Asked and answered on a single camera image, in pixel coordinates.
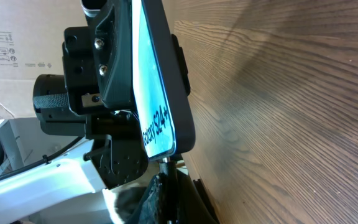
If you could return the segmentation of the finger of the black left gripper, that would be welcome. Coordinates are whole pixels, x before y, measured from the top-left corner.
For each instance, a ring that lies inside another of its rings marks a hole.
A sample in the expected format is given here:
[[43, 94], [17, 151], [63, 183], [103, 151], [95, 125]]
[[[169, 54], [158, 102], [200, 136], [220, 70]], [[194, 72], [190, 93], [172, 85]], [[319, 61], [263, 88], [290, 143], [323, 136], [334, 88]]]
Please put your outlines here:
[[186, 65], [183, 48], [179, 45], [178, 38], [176, 35], [171, 34], [171, 38], [175, 49], [175, 55], [177, 56], [177, 62], [180, 68], [181, 79], [185, 87], [186, 95], [188, 96], [191, 93], [191, 86], [188, 78], [188, 67]]

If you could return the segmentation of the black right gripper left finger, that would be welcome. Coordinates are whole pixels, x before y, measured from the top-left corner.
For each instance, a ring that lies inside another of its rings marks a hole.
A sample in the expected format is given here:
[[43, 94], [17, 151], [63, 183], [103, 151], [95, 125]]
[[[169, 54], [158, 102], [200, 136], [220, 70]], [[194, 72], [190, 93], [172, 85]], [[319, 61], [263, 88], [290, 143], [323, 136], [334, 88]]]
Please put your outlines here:
[[146, 188], [138, 207], [130, 216], [127, 224], [166, 224], [164, 193], [166, 178], [155, 175]]

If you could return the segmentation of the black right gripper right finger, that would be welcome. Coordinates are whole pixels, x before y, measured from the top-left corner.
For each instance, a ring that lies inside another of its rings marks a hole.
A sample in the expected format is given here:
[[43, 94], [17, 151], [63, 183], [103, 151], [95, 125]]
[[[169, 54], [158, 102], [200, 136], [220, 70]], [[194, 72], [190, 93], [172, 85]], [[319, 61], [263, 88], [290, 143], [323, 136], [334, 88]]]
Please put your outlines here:
[[218, 224], [202, 201], [191, 178], [177, 171], [179, 224]]

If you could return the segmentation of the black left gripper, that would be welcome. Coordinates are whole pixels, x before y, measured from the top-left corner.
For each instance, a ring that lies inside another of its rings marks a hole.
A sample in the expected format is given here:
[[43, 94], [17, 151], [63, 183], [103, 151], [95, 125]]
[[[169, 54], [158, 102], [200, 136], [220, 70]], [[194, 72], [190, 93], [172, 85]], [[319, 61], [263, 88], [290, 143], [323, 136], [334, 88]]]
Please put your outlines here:
[[64, 31], [68, 107], [63, 134], [135, 137], [131, 2], [106, 1], [88, 27]]

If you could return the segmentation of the Samsung Galaxy smartphone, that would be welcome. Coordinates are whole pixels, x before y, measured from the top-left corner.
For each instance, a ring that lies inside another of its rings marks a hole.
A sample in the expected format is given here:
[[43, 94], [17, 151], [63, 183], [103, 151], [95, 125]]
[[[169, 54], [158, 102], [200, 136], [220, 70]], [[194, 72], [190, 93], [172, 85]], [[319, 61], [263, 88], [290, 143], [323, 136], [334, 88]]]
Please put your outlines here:
[[162, 1], [132, 2], [132, 83], [147, 157], [192, 150], [195, 125]]

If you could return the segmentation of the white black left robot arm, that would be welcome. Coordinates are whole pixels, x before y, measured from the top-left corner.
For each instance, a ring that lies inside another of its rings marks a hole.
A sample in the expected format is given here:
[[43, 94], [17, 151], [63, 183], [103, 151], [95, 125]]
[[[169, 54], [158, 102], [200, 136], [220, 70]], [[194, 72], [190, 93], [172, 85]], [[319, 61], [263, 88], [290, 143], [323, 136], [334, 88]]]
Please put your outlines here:
[[62, 75], [40, 75], [32, 106], [60, 151], [0, 176], [0, 223], [138, 179], [160, 161], [130, 223], [180, 223], [177, 170], [195, 126], [183, 50], [161, 1], [83, 1], [64, 31]]

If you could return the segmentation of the brown cardboard box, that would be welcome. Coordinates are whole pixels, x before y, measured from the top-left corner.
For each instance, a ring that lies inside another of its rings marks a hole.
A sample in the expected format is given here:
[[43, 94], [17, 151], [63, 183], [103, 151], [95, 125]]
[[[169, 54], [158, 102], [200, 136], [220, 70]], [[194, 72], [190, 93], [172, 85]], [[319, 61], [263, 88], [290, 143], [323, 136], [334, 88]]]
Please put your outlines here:
[[63, 73], [64, 30], [84, 25], [80, 0], [0, 1], [0, 119], [35, 116], [35, 79]]

